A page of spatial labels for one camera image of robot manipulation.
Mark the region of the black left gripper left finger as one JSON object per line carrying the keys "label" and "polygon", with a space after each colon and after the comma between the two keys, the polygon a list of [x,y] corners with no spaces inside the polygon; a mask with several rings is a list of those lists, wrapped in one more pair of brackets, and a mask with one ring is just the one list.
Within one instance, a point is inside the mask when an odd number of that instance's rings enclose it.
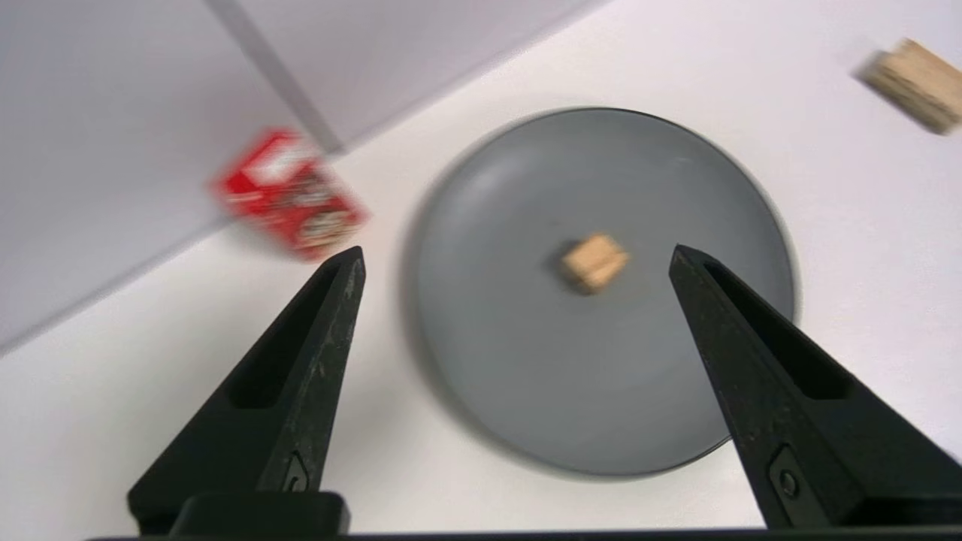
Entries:
{"label": "black left gripper left finger", "polygon": [[323,470],[365,286],[324,261],[128,493],[142,536],[341,536]]}

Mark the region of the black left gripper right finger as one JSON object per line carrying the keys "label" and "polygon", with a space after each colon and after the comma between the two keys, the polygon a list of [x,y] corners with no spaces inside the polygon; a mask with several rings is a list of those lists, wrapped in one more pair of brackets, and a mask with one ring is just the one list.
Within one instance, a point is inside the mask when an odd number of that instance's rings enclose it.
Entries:
{"label": "black left gripper right finger", "polygon": [[677,244],[669,275],[768,527],[960,527],[947,452],[714,257]]}

